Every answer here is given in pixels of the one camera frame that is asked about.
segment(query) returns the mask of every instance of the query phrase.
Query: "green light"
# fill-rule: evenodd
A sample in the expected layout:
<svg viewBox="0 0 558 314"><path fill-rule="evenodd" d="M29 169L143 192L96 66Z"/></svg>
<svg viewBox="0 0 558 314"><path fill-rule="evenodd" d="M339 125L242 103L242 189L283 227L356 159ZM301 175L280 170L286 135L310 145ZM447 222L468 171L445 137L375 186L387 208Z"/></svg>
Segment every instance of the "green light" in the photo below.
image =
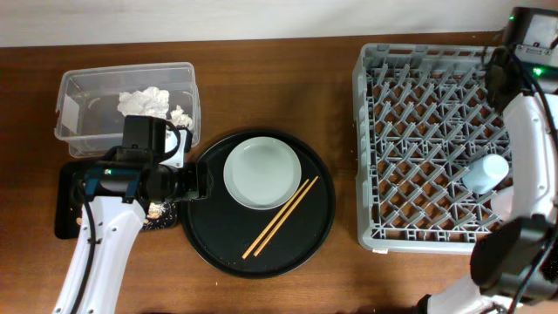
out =
<svg viewBox="0 0 558 314"><path fill-rule="evenodd" d="M540 76L542 73L544 73L544 70L542 70L541 68L533 68L533 73L536 76Z"/></svg>

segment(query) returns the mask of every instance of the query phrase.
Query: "cable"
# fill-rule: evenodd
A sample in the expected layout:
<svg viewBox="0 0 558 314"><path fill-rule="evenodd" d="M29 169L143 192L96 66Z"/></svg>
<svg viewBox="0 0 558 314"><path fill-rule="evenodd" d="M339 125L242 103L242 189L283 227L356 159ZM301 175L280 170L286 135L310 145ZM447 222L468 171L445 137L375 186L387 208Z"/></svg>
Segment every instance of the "cable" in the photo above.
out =
<svg viewBox="0 0 558 314"><path fill-rule="evenodd" d="M77 183L78 194L84 203L85 212L87 213L87 220L89 220L89 230L91 233L89 255L87 256L87 263L85 264L84 276L81 279L81 284L79 285L78 295L76 296L76 301L71 308L71 314L76 314L78 312L79 306L81 304L81 299L84 297L85 288L87 287L87 281L89 280L89 274L91 273L91 268L93 265L93 258L95 257L95 244L97 244L97 238L95 234L95 221L93 219L93 212L89 206L89 202L85 199L85 191L80 182Z"/></svg>
<svg viewBox="0 0 558 314"><path fill-rule="evenodd" d="M541 85L536 79L533 78L531 74L529 74L529 71L525 69L525 67L523 66L521 61L517 58L517 56L515 56L515 54L509 48L506 47L506 49L507 52L510 54L511 58L514 60L514 62L520 67L521 74L523 74L523 76L529 81L529 83L531 83L534 86L534 89L539 93L539 97L541 97L544 113L547 116L547 123L548 123L548 127L550 128L550 137L552 138L555 148L558 149L558 135L557 135L558 133L556 131L555 121L552 118L552 113L550 112L550 106L548 105L547 97L545 96L545 93L542 90Z"/></svg>
<svg viewBox="0 0 558 314"><path fill-rule="evenodd" d="M557 45L558 45L558 37L556 37L555 40L553 40L552 43L550 43L550 49L556 48Z"/></svg>
<svg viewBox="0 0 558 314"><path fill-rule="evenodd" d="M180 147L180 132L178 132L178 129L176 128L176 126L174 126L173 122L165 120L165 124L171 131L173 131L174 136L176 136L176 146L173 148L173 150L164 153L163 159L159 162L172 158L178 152L178 149Z"/></svg>
<svg viewBox="0 0 558 314"><path fill-rule="evenodd" d="M482 49L482 53L480 54L480 65L482 65L482 67L484 67L486 69L487 64L485 64L485 56L487 54L488 51L488 46L493 43L494 41L496 41L498 38L500 38L503 34L504 31L506 30L506 28L503 28L501 30L499 30L493 37L492 39L487 42L487 44L485 44L484 48Z"/></svg>
<svg viewBox="0 0 558 314"><path fill-rule="evenodd" d="M184 143L184 153L190 153L190 149L192 149L192 131L188 129L186 126L177 126L176 127L179 131L186 131L186 138L184 139L186 142Z"/></svg>
<svg viewBox="0 0 558 314"><path fill-rule="evenodd" d="M116 155L116 153L117 153L117 151L118 151L118 149L119 149L120 147L121 147L121 146L111 147L111 149L109 149L109 150L105 153L105 155L103 155L103 157L101 157L101 160L104 160L104 161L110 161L110 160L112 160L112 158L114 158L114 156Z"/></svg>

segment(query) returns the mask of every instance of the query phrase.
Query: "white cup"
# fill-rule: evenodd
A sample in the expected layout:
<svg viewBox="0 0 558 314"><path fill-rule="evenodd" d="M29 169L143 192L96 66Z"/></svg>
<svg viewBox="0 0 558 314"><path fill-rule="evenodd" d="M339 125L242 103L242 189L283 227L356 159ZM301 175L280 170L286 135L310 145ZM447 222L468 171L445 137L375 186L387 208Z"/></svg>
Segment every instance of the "white cup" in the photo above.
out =
<svg viewBox="0 0 558 314"><path fill-rule="evenodd" d="M463 184L476 194L483 195L498 185L509 172L507 160L498 154L489 154L469 165Z"/></svg>

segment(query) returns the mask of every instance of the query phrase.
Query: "white wall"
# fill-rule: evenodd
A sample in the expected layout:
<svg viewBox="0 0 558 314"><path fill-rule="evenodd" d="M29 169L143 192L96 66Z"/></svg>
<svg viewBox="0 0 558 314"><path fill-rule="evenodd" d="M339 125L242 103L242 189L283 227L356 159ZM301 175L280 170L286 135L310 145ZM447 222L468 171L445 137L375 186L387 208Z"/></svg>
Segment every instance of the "white wall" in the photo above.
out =
<svg viewBox="0 0 558 314"><path fill-rule="evenodd" d="M556 0L2 0L0 46L494 31Z"/></svg>

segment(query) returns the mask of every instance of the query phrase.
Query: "gray dish rack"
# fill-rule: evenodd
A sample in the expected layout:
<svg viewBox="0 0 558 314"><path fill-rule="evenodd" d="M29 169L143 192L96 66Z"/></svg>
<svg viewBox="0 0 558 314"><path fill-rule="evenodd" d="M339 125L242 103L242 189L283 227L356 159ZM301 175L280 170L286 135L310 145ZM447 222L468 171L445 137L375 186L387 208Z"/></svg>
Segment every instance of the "gray dish rack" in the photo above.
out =
<svg viewBox="0 0 558 314"><path fill-rule="evenodd" d="M495 192L474 194L460 180L486 154L511 167L507 130L486 102L482 50L362 48L352 79L358 239L366 249L469 254L501 225L489 207ZM496 189L511 184L511 173Z"/></svg>

